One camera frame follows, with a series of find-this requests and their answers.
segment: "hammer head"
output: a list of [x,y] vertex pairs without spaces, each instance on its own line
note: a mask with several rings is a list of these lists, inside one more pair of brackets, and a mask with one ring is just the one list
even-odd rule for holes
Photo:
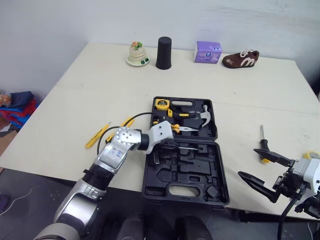
[[202,107],[203,107],[204,112],[200,112],[200,117],[202,119],[205,119],[204,124],[202,124],[202,127],[204,127],[205,125],[207,125],[210,122],[211,115],[210,115],[210,112],[208,112],[208,106],[207,105],[203,105]]

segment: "brown shoe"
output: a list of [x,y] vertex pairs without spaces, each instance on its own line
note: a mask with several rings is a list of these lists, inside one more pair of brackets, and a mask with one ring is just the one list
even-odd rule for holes
[[225,56],[222,59],[223,65],[230,69],[253,67],[259,58],[259,52],[252,49],[246,49],[232,55]]

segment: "white table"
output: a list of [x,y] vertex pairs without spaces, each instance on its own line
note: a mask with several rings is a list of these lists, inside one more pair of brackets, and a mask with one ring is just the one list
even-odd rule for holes
[[[172,68],[159,70],[156,48],[146,49],[151,63],[143,67],[126,64],[128,48],[89,43],[3,153],[0,166],[77,181],[96,157],[97,145],[85,149],[84,144],[109,121],[118,125],[150,111],[155,96],[211,99],[228,207],[280,215],[288,198],[271,203],[237,172],[253,174],[271,188],[286,171],[279,164],[261,164],[252,151],[259,147],[261,124],[272,151],[299,159],[320,150],[319,102],[296,63],[260,57],[255,67],[228,69],[223,56],[218,64],[194,63],[192,51],[173,49]],[[147,130],[149,120],[141,116],[134,127]],[[141,191],[144,167],[144,154],[130,152],[110,186]],[[311,218],[293,210],[288,215]]]

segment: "cake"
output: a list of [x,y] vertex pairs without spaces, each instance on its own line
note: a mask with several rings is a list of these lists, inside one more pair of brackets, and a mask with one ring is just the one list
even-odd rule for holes
[[129,47],[127,63],[132,66],[143,66],[149,63],[150,57],[147,56],[145,47],[139,41],[134,41]]

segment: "floor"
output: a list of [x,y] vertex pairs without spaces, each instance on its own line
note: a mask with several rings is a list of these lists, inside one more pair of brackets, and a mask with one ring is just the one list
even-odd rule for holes
[[[0,216],[0,240],[33,239],[45,226],[52,223],[55,211],[71,189],[60,181],[44,176],[5,169],[0,174],[0,193],[17,200],[11,209]],[[276,222],[240,222],[235,210],[215,211],[209,206],[170,203],[150,205],[141,193],[110,188],[100,204],[101,211],[112,220],[113,228],[119,228],[129,214],[143,212],[152,217],[159,228],[172,229],[175,219],[184,215],[196,216],[205,222],[215,240],[275,240]],[[310,227],[316,231],[317,223]],[[109,235],[102,239],[114,239]],[[311,239],[306,222],[284,224],[283,240]]]

